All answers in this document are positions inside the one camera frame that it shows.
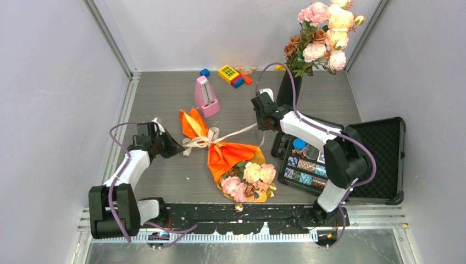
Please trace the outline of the cream printed ribbon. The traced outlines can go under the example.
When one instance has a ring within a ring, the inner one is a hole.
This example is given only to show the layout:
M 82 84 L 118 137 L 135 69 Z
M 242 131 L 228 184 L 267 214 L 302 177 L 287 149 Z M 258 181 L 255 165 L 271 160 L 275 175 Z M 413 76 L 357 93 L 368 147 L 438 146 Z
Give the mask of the cream printed ribbon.
M 198 136 L 198 137 L 195 137 L 194 139 L 189 139 L 189 138 L 183 139 L 182 147 L 184 148 L 184 151 L 182 152 L 182 154 L 188 157 L 193 148 L 200 148 L 200 149 L 207 148 L 212 144 L 220 143 L 221 141 L 224 141 L 227 138 L 245 133 L 249 130 L 256 128 L 257 126 L 258 126 L 257 124 L 251 124 L 250 126 L 247 126 L 241 130 L 234 131 L 222 137 L 219 136 L 220 135 L 219 128 L 217 127 L 209 128 L 207 131 L 207 136 Z

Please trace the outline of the orange flower bouquet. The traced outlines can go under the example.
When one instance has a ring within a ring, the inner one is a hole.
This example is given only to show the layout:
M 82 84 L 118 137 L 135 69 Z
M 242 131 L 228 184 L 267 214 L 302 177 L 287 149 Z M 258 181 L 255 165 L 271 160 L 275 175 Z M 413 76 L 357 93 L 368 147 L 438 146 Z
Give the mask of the orange flower bouquet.
M 179 122 L 185 138 L 207 136 L 209 127 L 196 109 L 180 110 Z M 259 145 L 229 142 L 229 138 L 207 148 L 207 167 L 217 188 L 243 210 L 244 203 L 264 203 L 277 190 L 277 171 L 266 163 Z

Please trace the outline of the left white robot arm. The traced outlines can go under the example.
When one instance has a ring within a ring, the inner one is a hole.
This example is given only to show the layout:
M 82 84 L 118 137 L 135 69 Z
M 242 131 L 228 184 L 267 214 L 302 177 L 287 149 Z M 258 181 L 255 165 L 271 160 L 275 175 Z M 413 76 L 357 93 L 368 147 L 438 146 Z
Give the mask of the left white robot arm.
M 136 129 L 128 147 L 117 142 L 125 157 L 114 174 L 88 192 L 90 230 L 95 239 L 123 237 L 130 241 L 146 222 L 156 228 L 168 222 L 164 200 L 155 197 L 138 201 L 134 188 L 157 156 L 171 158 L 182 153 L 184 148 L 162 126 L 159 118 L 138 123 Z

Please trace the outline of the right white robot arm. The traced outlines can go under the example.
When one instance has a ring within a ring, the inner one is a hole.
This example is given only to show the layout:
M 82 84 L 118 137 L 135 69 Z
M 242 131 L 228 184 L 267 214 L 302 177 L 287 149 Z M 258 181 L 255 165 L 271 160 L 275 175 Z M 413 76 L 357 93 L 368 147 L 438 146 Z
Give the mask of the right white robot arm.
M 336 217 L 335 210 L 342 205 L 351 190 L 362 185 L 360 179 L 376 173 L 376 161 L 361 143 L 357 131 L 332 128 L 301 115 L 289 106 L 279 107 L 270 89 L 261 89 L 251 100 L 259 130 L 273 130 L 294 136 L 312 145 L 324 154 L 328 181 L 317 199 L 314 220 L 321 226 L 329 225 Z

